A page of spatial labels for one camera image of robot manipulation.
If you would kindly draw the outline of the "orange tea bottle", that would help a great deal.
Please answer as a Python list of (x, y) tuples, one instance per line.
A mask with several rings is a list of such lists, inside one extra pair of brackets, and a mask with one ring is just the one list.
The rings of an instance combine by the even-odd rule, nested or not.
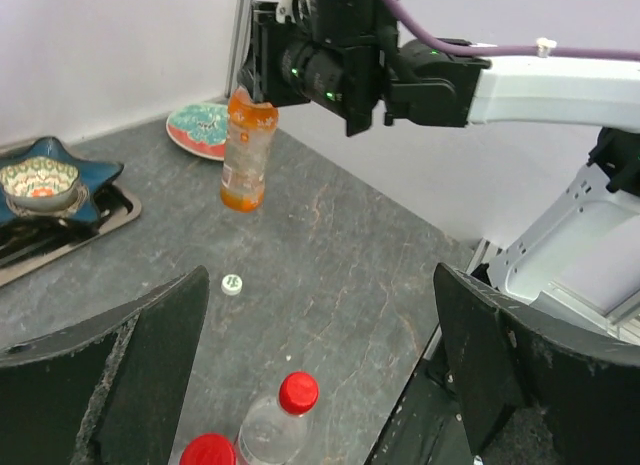
[(242, 86), (231, 95), (227, 112), (220, 197), (230, 209), (249, 213), (264, 200), (266, 166), (279, 112), (270, 103), (254, 103)]

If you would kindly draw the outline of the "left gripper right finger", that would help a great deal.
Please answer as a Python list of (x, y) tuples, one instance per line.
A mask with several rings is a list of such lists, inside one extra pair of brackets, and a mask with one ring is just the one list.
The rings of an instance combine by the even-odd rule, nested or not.
[(487, 464), (636, 464), (639, 348), (440, 263), (439, 323), (470, 451)]

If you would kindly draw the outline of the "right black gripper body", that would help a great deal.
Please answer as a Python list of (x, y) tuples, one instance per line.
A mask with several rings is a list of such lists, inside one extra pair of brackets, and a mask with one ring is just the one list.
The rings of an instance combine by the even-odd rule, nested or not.
[(251, 11), (251, 37), (238, 83), (255, 103), (286, 107), (315, 102), (308, 79), (320, 48), (311, 40), (311, 13), (306, 0), (292, 1), (292, 15), (277, 21), (280, 6), (256, 2)]

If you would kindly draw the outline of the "white tea bottle cap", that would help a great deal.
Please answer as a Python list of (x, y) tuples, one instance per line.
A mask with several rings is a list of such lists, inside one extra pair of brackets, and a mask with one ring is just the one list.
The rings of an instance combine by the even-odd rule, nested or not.
[(227, 274), (221, 281), (221, 290), (228, 296), (238, 295), (243, 288), (243, 280), (237, 274)]

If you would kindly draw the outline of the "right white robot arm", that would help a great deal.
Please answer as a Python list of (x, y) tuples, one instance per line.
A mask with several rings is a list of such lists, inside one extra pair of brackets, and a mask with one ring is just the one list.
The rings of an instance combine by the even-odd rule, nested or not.
[(639, 298), (609, 311), (555, 282), (595, 241), (639, 213), (639, 56), (635, 52), (496, 46), (437, 39), (399, 0), (256, 1), (238, 81), (257, 102), (316, 103), (348, 136), (384, 122), (427, 127), (491, 122), (599, 128), (586, 164), (509, 247), (474, 276), (504, 295), (583, 328), (639, 340)]

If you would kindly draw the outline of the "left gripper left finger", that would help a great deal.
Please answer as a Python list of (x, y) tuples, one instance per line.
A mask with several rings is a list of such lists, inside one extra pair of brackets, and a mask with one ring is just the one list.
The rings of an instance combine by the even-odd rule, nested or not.
[(199, 266), (1, 351), (4, 464), (166, 464), (209, 301)]

